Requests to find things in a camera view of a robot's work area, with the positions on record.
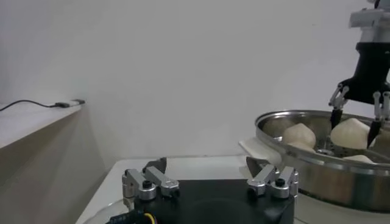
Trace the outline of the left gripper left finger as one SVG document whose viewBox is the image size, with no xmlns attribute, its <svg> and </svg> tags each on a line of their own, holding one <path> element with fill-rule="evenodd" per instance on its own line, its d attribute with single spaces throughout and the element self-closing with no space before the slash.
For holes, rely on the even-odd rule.
<svg viewBox="0 0 390 224">
<path fill-rule="evenodd" d="M 122 174 L 123 203 L 129 209 L 134 208 L 136 198 L 149 202 L 157 195 L 163 198 L 178 198 L 180 184 L 178 180 L 166 176 L 167 158 L 162 157 L 149 161 L 141 172 L 136 169 L 126 169 Z"/>
</svg>

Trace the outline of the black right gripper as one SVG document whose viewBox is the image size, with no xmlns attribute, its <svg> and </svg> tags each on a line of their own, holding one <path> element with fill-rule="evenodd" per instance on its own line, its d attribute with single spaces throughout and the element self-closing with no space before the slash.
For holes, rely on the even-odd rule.
<svg viewBox="0 0 390 224">
<path fill-rule="evenodd" d="M 369 148 L 378 136 L 381 126 L 389 120 L 389 43 L 356 44 L 359 53 L 354 75 L 341 82 L 332 94 L 328 105 L 333 108 L 331 129 L 341 121 L 343 107 L 348 100 L 374 104 L 374 120 L 367 136 Z"/>
</svg>

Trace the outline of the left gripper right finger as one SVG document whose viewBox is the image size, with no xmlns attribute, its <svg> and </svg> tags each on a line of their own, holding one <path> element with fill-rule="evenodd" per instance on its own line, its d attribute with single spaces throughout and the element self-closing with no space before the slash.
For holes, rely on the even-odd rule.
<svg viewBox="0 0 390 224">
<path fill-rule="evenodd" d="M 267 191 L 274 198 L 298 196 L 299 173 L 295 168 L 286 166 L 279 170 L 266 159 L 249 156 L 246 165 L 252 176 L 247 180 L 247 185 L 255 198 L 266 195 Z"/>
</svg>

